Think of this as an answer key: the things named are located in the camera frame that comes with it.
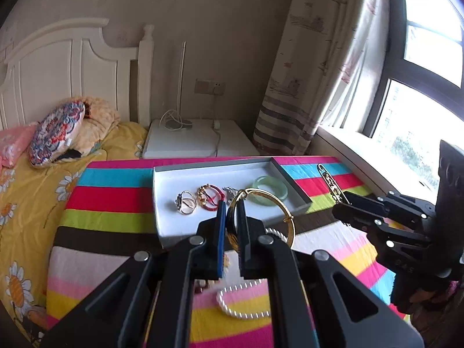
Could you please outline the pink floral pillow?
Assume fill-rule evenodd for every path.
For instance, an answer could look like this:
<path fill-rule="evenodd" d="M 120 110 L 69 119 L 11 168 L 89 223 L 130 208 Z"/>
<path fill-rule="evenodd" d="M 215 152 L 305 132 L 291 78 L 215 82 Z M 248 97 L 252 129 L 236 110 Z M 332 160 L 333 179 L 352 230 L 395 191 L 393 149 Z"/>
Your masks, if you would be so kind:
<path fill-rule="evenodd" d="M 1 131 L 1 167 L 13 168 L 21 154 L 29 147 L 38 123 L 33 122 Z"/>

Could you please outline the silver rhinestone brooch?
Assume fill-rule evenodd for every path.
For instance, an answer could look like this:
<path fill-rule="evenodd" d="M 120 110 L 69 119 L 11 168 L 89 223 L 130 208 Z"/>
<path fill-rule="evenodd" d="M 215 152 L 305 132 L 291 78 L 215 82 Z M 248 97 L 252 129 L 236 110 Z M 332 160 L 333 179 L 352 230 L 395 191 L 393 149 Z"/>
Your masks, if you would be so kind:
<path fill-rule="evenodd" d="M 226 196 L 226 204 L 230 205 L 233 199 L 237 196 L 238 189 L 230 187 L 230 186 L 225 186 L 222 188 L 222 190 L 224 191 L 225 196 Z"/>

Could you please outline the wall power socket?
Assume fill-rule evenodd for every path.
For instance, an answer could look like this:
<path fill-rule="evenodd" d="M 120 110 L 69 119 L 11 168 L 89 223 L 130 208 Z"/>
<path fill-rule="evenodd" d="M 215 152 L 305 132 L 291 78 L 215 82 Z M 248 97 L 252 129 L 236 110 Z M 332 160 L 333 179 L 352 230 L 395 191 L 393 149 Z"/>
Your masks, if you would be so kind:
<path fill-rule="evenodd" d="M 194 93 L 222 96 L 225 93 L 226 84 L 214 80 L 197 79 L 194 86 Z"/>

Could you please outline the striped patterned curtain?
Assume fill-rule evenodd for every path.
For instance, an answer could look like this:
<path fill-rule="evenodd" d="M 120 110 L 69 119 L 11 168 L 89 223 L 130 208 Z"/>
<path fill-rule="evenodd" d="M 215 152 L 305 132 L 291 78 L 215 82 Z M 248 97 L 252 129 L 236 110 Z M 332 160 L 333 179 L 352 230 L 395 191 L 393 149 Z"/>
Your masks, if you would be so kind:
<path fill-rule="evenodd" d="M 255 123 L 258 150 L 304 155 L 322 124 L 362 129 L 388 30 L 389 0 L 292 0 Z"/>

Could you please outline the striped colourful blanket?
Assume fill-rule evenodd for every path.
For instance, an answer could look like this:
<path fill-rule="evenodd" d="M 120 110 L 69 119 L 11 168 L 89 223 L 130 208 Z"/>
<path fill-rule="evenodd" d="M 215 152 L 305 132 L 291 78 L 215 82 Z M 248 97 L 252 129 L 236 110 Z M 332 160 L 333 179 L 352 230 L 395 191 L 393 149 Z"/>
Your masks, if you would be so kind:
<path fill-rule="evenodd" d="M 65 205 L 51 252 L 46 321 L 53 327 L 129 255 L 158 243 L 153 216 L 153 170 L 158 159 L 112 160 L 91 164 Z M 304 233 L 295 247 L 325 249 L 384 302 L 394 275 L 375 260 L 366 236 L 340 222 Z M 193 347 L 271 347 L 271 322 L 237 320 L 206 291 L 193 303 Z"/>

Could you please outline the yellow floral bedsheet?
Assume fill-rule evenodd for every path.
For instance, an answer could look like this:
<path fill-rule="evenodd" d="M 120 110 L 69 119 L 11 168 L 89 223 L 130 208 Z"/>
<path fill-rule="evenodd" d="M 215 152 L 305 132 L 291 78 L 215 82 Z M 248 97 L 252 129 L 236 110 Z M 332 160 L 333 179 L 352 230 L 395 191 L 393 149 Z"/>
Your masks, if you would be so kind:
<path fill-rule="evenodd" d="M 46 281 L 64 207 L 88 164 L 137 159 L 148 131 L 120 123 L 90 155 L 34 168 L 23 153 L 1 171 L 1 346 L 39 345 L 46 322 Z"/>

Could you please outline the white nightstand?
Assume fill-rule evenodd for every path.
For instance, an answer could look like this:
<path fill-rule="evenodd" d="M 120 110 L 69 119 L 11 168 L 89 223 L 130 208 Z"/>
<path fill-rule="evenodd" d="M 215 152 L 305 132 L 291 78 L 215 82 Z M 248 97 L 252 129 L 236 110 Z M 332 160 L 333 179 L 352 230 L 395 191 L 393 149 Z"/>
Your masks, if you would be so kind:
<path fill-rule="evenodd" d="M 233 120 L 221 120 L 213 130 L 210 119 L 194 119 L 190 128 L 169 129 L 152 121 L 142 151 L 144 159 L 258 156 L 255 146 Z"/>

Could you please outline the green jade bangle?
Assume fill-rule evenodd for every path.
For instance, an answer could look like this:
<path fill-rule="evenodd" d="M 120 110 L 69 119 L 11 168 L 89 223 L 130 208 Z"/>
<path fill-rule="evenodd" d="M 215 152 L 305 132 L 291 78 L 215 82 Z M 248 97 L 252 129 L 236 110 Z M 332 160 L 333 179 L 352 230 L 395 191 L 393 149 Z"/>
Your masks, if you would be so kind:
<path fill-rule="evenodd" d="M 289 194 L 288 188 L 283 181 L 281 181 L 279 178 L 272 177 L 269 175 L 263 175 L 261 177 L 258 177 L 253 182 L 252 188 L 267 191 L 273 194 L 274 196 L 276 196 L 277 198 L 279 198 L 280 201 L 285 201 Z M 249 198 L 251 201 L 259 205 L 263 205 L 263 206 L 274 205 L 273 201 L 263 196 L 257 196 L 256 194 L 251 195 Z"/>

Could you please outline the white bed headboard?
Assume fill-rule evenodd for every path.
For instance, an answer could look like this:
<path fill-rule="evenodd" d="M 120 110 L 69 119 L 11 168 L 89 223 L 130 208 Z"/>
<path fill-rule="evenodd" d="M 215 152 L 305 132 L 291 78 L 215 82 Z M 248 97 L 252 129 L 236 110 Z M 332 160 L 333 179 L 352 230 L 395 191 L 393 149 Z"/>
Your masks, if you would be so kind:
<path fill-rule="evenodd" d="M 1 61 L 1 128 L 43 119 L 69 97 L 99 97 L 123 121 L 149 126 L 154 26 L 135 47 L 111 47 L 108 19 L 58 21 L 38 29 Z"/>

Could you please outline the dark framed window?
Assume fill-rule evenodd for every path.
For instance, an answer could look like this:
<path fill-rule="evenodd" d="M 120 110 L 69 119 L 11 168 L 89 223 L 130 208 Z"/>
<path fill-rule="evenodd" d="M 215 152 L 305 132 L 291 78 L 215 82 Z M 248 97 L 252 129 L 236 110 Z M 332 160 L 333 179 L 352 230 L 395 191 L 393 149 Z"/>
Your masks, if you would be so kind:
<path fill-rule="evenodd" d="M 430 196 L 438 190 L 442 140 L 463 146 L 463 17 L 451 0 L 389 0 L 385 61 L 363 128 Z"/>

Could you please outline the grey jewelry tray box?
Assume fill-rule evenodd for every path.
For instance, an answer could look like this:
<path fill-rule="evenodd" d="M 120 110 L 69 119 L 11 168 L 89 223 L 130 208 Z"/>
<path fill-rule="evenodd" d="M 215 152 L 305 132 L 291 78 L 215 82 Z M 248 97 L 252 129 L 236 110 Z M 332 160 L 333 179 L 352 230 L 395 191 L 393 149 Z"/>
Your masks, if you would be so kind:
<path fill-rule="evenodd" d="M 226 204 L 223 187 L 251 188 L 253 182 L 263 175 L 279 178 L 285 183 L 289 194 L 283 203 L 293 216 L 309 211 L 312 204 L 310 196 L 282 165 L 269 157 L 155 166 L 153 213 L 161 246 L 174 246 L 193 235 L 201 221 L 214 217 L 217 203 L 222 200 Z M 182 215 L 176 209 L 176 196 L 184 190 L 190 191 L 197 200 L 197 208 L 191 215 Z"/>

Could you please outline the patterned round cushion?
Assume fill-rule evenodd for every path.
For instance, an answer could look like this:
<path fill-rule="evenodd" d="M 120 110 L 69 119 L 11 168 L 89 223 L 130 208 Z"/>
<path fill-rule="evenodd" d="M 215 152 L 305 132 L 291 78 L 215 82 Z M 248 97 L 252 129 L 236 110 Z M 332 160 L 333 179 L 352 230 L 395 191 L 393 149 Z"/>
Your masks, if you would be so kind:
<path fill-rule="evenodd" d="M 86 108 L 81 100 L 58 105 L 35 128 L 28 150 L 31 166 L 50 166 L 70 147 L 82 127 Z"/>

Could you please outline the beige fleece blanket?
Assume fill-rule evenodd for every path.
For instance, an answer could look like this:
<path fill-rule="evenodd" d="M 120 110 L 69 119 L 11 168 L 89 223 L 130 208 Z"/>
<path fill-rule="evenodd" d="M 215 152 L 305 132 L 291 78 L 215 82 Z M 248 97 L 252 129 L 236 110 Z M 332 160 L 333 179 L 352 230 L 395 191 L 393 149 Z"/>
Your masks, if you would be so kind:
<path fill-rule="evenodd" d="M 120 121 L 119 113 L 105 99 L 99 97 L 72 97 L 66 102 L 83 102 L 85 115 L 70 147 L 56 158 L 58 161 L 70 161 L 92 153 Z"/>

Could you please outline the slim silver desk lamp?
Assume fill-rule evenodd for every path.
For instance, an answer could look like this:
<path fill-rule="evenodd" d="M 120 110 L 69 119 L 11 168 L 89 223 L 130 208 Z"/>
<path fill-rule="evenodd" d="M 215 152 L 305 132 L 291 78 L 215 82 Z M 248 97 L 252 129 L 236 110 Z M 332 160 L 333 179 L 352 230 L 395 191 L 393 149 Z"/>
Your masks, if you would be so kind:
<path fill-rule="evenodd" d="M 184 123 L 182 120 L 182 87 L 183 87 L 183 76 L 184 76 L 184 67 L 186 59 L 186 46 L 187 42 L 184 41 L 181 47 L 181 57 L 179 63 L 179 77 L 176 93 L 176 108 L 168 113 L 166 118 L 165 127 L 168 130 L 178 131 L 187 126 L 187 123 Z"/>

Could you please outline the gold bangle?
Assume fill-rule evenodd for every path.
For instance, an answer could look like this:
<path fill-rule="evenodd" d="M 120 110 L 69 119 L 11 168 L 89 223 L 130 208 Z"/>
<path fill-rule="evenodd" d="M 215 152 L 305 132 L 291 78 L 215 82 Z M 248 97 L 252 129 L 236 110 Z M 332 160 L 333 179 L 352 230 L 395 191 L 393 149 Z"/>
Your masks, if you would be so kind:
<path fill-rule="evenodd" d="M 277 198 L 277 196 L 273 195 L 272 193 L 262 190 L 262 189 L 256 189 L 256 188 L 248 188 L 248 189 L 240 189 L 237 192 L 237 195 L 232 199 L 231 204 L 228 208 L 226 216 L 228 218 L 232 219 L 232 225 L 231 225 L 231 230 L 227 230 L 226 236 L 231 244 L 231 247 L 238 252 L 239 247 L 238 247 L 238 234 L 233 231 L 233 228 L 235 228 L 235 222 L 234 222 L 234 217 L 235 217 L 235 207 L 237 206 L 237 203 L 240 200 L 245 200 L 248 196 L 254 195 L 254 196 L 260 196 L 263 197 L 264 199 L 267 199 L 271 202 L 273 202 L 275 205 L 277 205 L 280 210 L 284 214 L 283 222 L 287 225 L 288 228 L 288 236 L 287 236 L 287 245 L 289 247 L 293 246 L 294 238 L 295 238 L 295 225 L 294 225 L 294 217 L 290 213 L 289 209 L 285 204 Z"/>

